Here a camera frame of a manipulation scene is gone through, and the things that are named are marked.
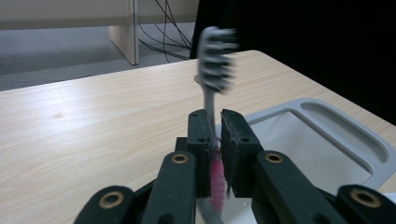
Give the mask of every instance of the wooden table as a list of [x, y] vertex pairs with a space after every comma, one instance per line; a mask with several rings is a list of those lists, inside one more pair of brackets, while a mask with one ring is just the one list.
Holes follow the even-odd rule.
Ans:
[[[311, 97], [396, 147], [396, 127], [258, 51], [233, 55], [235, 79], [216, 96], [243, 115]], [[139, 189], [187, 136], [203, 108], [196, 60], [0, 92], [0, 223], [73, 223], [99, 189]], [[396, 174], [379, 189], [396, 191]]]

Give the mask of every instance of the brush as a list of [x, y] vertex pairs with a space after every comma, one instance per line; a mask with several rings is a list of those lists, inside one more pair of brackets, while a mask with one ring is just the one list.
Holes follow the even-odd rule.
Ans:
[[216, 26], [205, 28], [198, 44], [198, 83], [204, 92], [204, 107], [208, 118], [211, 197], [209, 199], [215, 211], [220, 214], [225, 198], [225, 179], [221, 161], [219, 138], [215, 129], [215, 94], [227, 91], [231, 82], [231, 58], [226, 54], [238, 48], [235, 30], [220, 29]]

